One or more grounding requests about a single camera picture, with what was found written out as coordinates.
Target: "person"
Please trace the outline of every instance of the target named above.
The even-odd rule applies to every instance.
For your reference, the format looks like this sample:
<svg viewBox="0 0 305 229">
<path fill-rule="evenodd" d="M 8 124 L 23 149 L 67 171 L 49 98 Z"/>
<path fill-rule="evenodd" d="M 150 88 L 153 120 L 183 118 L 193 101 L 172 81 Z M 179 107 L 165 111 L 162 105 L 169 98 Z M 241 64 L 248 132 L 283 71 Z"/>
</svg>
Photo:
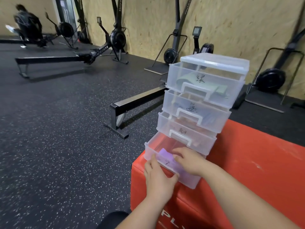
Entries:
<svg viewBox="0 0 305 229">
<path fill-rule="evenodd" d="M 182 165 L 185 171 L 201 176 L 207 181 L 234 228 L 299 228 L 222 168 L 205 160 L 199 153 L 186 147 L 176 148 L 172 153 L 176 162 Z M 155 228 L 158 217 L 170 200 L 179 178 L 178 174 L 168 178 L 155 155 L 146 162 L 144 175 L 147 188 L 146 198 L 130 215 L 125 217 L 116 229 Z"/>
<path fill-rule="evenodd" d="M 14 28 L 9 25 L 6 25 L 6 28 L 10 32 L 18 34 L 22 40 L 26 40 L 26 38 L 29 40 L 35 40 L 41 42 L 41 44 L 38 43 L 38 46 L 45 47 L 46 43 L 43 39 L 42 25 L 39 18 L 28 12 L 21 4 L 17 4 L 16 9 L 18 10 L 18 13 L 14 15 L 14 20 L 19 28 Z"/>
</svg>

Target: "white shoe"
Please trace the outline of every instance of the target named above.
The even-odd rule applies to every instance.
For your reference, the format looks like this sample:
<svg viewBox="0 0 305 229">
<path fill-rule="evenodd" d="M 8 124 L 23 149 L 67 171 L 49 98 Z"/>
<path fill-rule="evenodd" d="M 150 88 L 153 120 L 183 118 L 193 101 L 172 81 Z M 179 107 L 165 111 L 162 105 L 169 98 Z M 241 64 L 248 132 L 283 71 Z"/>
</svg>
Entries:
<svg viewBox="0 0 305 229">
<path fill-rule="evenodd" d="M 6 29 L 8 29 L 12 33 L 16 33 L 15 28 L 9 25 L 5 25 Z"/>
</svg>

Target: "person's black hair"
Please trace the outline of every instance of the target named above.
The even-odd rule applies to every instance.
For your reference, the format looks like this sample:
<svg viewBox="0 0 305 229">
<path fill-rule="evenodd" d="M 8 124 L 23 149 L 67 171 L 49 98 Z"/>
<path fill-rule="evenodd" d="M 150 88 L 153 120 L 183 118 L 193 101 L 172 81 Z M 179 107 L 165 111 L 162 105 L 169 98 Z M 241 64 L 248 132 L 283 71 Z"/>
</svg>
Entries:
<svg viewBox="0 0 305 229">
<path fill-rule="evenodd" d="M 27 11 L 27 9 L 23 5 L 21 5 L 21 4 L 16 5 L 16 9 L 18 11 Z"/>
</svg>

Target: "wooden wall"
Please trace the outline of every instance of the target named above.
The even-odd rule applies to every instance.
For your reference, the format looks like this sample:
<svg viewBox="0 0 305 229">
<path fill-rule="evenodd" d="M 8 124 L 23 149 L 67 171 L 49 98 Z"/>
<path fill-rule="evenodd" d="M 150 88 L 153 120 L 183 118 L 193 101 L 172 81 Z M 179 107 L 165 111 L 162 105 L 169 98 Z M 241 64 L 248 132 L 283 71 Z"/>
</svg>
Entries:
<svg viewBox="0 0 305 229">
<path fill-rule="evenodd" d="M 0 0 L 0 35 L 13 35 L 6 29 L 5 25 L 16 26 L 13 18 L 13 15 L 17 12 L 16 4 L 24 5 L 29 12 L 39 17 L 44 33 L 55 32 L 54 25 L 44 15 L 45 11 L 47 11 L 50 19 L 57 22 L 52 0 Z"/>
<path fill-rule="evenodd" d="M 215 45 L 215 53 L 250 60 L 249 83 L 270 47 L 284 47 L 291 37 L 294 24 L 303 0 L 192 0 L 182 33 L 189 39 L 181 55 L 193 52 L 192 30 L 202 26 L 200 45 L 205 42 Z M 180 0 L 182 12 L 186 0 Z M 111 0 L 83 0 L 85 16 L 89 22 L 92 42 L 102 45 L 105 36 L 96 23 L 102 17 L 105 28 L 113 29 L 114 14 Z M 123 0 L 123 26 L 126 31 L 128 52 L 154 59 L 173 31 L 175 25 L 175 0 Z M 171 47 L 172 41 L 165 47 Z M 304 39 L 299 44 L 304 50 Z M 272 53 L 263 69 L 271 67 L 279 53 Z M 287 80 L 296 66 L 292 58 L 288 66 Z M 305 99 L 305 63 L 288 95 Z M 283 93 L 287 82 L 280 89 Z"/>
</svg>

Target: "left hand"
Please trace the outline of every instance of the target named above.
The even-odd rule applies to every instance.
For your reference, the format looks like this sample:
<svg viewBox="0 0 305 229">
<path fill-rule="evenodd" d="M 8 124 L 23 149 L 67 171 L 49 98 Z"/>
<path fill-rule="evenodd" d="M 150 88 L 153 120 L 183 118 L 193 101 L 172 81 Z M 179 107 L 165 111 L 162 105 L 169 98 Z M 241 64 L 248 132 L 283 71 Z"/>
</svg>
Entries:
<svg viewBox="0 0 305 229">
<path fill-rule="evenodd" d="M 178 181 L 179 174 L 168 178 L 153 154 L 151 160 L 145 163 L 144 175 L 146 178 L 146 197 L 153 201 L 160 201 L 162 207 L 170 200 L 173 189 Z"/>
</svg>

